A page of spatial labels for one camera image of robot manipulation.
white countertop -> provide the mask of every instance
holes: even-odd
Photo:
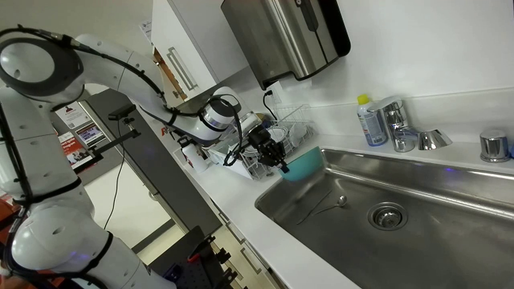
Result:
[[[397,153],[390,141],[379,147],[369,147],[363,136],[317,135],[291,159],[316,146],[514,174],[514,160],[488,164],[479,158],[480,144],[466,142],[433,151]],[[219,166],[211,166],[200,174],[190,166],[184,168],[188,177],[218,205],[289,288],[359,288],[255,208],[258,197],[282,179],[279,174],[254,181]]]

teal bowl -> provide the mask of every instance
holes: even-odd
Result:
[[[284,179],[290,182],[297,182],[312,175],[322,166],[323,156],[321,155],[321,150],[319,147],[315,147],[288,163],[289,172],[284,173],[282,170],[279,170],[279,172]]]

faucet handle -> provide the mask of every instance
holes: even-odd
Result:
[[[376,112],[379,110],[384,110],[384,112],[397,111],[403,107],[403,103],[399,96],[389,96],[386,97],[379,102],[376,102],[374,105],[368,108],[368,112]]]

sink drain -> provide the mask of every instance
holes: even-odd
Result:
[[[379,230],[398,230],[407,223],[407,211],[395,203],[376,204],[368,212],[368,221]]]

yellow cap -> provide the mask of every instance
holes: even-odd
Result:
[[[357,97],[357,102],[359,103],[359,105],[363,105],[363,104],[366,104],[368,103],[370,100],[368,98],[368,95],[367,94],[361,94]]]

